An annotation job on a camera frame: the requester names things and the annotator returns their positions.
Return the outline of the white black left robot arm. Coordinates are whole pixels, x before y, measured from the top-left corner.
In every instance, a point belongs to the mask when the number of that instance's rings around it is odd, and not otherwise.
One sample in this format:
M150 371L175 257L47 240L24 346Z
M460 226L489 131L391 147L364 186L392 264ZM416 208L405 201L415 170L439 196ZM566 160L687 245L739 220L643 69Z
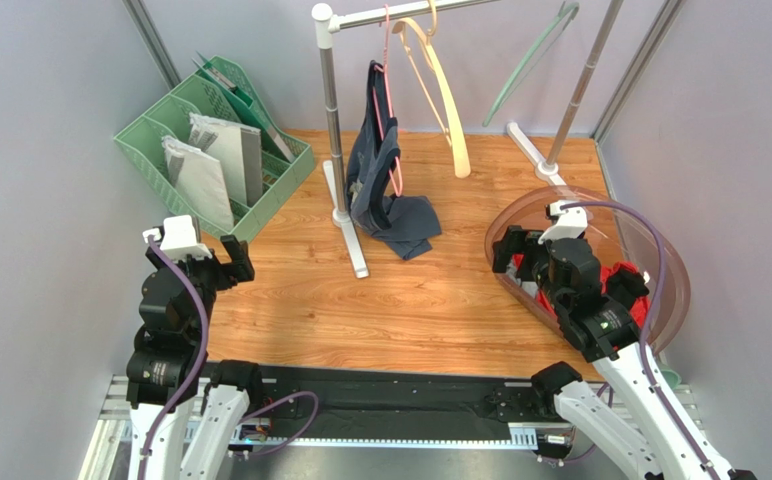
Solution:
M207 367L208 327L220 291L254 279L248 244L222 237L230 260L194 241L194 253L175 261L148 235L155 267L142 285L143 322L127 367L132 425L132 479L214 479L232 434L252 406L261 406L258 364L224 360Z

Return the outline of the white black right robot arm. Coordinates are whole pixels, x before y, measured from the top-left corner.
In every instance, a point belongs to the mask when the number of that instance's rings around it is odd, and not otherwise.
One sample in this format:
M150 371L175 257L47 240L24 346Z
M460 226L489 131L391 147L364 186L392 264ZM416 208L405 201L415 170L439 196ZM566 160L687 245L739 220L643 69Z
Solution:
M584 432L629 479L752 479L720 455L668 388L632 305L649 292L638 273L620 270L610 285L582 235L547 240L538 230L508 227L491 247L492 269L536 286L564 339L602 375L630 419L613 412L567 363L531 378L547 410Z

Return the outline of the red tank top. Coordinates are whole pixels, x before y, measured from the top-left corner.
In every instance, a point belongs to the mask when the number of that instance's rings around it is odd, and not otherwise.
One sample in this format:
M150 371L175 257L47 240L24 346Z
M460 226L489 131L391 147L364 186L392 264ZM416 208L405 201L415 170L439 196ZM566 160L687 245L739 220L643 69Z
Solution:
M537 287L535 302L556 330L601 319L606 312L611 313L608 322L613 326L632 322L641 327L650 307L646 282L627 262L607 267L595 260L551 259L532 265L530 279Z

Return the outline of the cream plastic hanger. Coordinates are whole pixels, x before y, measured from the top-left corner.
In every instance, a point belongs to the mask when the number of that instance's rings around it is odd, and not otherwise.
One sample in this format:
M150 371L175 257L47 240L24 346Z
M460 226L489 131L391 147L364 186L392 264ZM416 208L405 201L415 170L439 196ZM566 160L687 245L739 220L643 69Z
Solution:
M431 15L431 25L429 28L423 29L416 20L406 17L396 21L395 26L392 28L392 33L398 36L427 104L433 112L436 122L451 150L454 175L458 179L465 179L472 173L465 133L447 75L433 45L433 38L438 28L436 2L427 1L426 4L430 9ZM415 51L410 45L411 38L416 39L418 53L424 60L427 70L435 79L436 88L441 97L441 105L444 108L444 115L441 115L436 102L433 100L431 90L425 83L421 69L415 59Z

